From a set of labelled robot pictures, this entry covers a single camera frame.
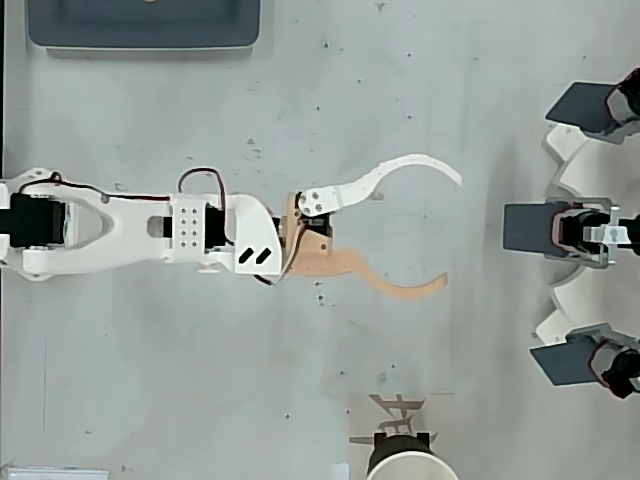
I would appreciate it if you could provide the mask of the tan gripper with servo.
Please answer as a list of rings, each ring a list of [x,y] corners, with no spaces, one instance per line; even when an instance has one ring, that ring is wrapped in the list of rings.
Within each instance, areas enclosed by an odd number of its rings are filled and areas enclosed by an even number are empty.
[[[333,253],[331,213],[367,200],[387,176],[401,168],[413,166],[433,169],[456,185],[462,185],[462,175],[449,164],[426,154],[412,153],[383,161],[352,182],[291,193],[287,199],[286,214],[281,218],[280,234],[285,257],[294,253],[289,273],[308,277],[339,275],[341,267],[337,255]],[[339,251],[339,256],[343,267],[386,295],[419,299],[435,294],[448,285],[447,273],[419,285],[396,285],[372,270],[359,252],[344,249]]]

